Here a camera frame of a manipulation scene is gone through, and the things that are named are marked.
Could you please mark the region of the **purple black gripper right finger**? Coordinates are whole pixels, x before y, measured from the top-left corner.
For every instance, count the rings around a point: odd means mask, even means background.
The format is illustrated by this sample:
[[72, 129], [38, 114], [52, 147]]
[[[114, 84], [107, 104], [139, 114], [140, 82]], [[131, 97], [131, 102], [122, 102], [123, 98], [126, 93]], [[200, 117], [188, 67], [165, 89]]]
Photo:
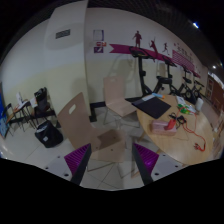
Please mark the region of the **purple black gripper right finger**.
[[143, 183], [145, 185], [152, 183], [153, 179], [151, 177], [151, 173], [155, 167], [159, 155], [137, 143], [132, 144], [132, 154], [139, 169]]

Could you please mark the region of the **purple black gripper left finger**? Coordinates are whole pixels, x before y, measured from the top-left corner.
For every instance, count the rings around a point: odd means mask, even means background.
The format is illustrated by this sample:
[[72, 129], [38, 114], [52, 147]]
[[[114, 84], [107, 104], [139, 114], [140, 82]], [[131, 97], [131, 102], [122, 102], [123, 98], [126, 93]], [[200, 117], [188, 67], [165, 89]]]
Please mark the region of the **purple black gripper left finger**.
[[91, 145], [86, 144], [64, 157], [71, 173], [71, 182], [79, 185], [82, 181], [92, 150]]

